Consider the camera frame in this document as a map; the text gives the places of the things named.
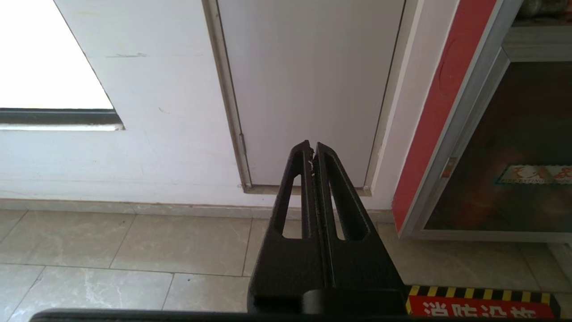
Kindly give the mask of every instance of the door frame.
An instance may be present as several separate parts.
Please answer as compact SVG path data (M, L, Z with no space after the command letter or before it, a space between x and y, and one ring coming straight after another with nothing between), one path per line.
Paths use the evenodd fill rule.
M356 188L376 209L389 209L408 145L459 0L405 0L366 179ZM276 194L278 186L252 183L233 90L217 0L202 0L243 192ZM294 187L292 194L300 194Z

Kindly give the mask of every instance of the white wall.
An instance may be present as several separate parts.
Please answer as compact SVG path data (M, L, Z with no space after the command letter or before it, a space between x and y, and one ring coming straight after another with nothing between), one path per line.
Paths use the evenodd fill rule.
M240 188L199 0L56 3L126 130L1 131L0 198L272 205ZM378 191L366 208L390 207L393 191Z

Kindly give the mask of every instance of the black clamp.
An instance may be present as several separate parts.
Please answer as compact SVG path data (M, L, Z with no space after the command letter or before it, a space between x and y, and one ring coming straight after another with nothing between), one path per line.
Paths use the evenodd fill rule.
M302 239L282 236L301 176ZM336 235L332 198L345 240ZM407 293L336 152L290 152L248 288L248 312L406 315Z

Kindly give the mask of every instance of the red sign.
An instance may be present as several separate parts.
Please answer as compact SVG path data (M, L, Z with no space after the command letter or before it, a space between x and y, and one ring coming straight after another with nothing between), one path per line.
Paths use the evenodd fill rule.
M409 297L409 303L415 316L554 318L550 306L545 303L413 295Z

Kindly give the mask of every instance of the floor tile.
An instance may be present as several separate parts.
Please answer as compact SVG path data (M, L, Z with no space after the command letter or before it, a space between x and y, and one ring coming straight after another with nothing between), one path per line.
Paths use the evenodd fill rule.
M541 290L572 292L572 285L546 244L521 243L519 247Z
M556 293L554 296L560 304L561 318L572 319L572 293Z
M556 263L564 273L568 281L572 281L572 248L570 244L550 243L546 244Z
M107 268L133 218L28 211L0 243L0 262Z
M112 268L240 276L251 219L138 215Z
M9 322L49 308L161 309L173 275L128 270L46 267Z
M392 224L379 234L405 284L539 289L517 244L399 240Z
M26 210L0 210L0 241L8 235L25 213Z
M164 310L246 312L248 277L175 274Z
M0 322L6 322L44 266L0 264Z
M269 219L253 219L250 238L248 240L247 258L244 262L243 276L251 276L258 252L268 228ZM300 220L286 220L284 224L283 236L287 238L301 238L302 237L302 221Z

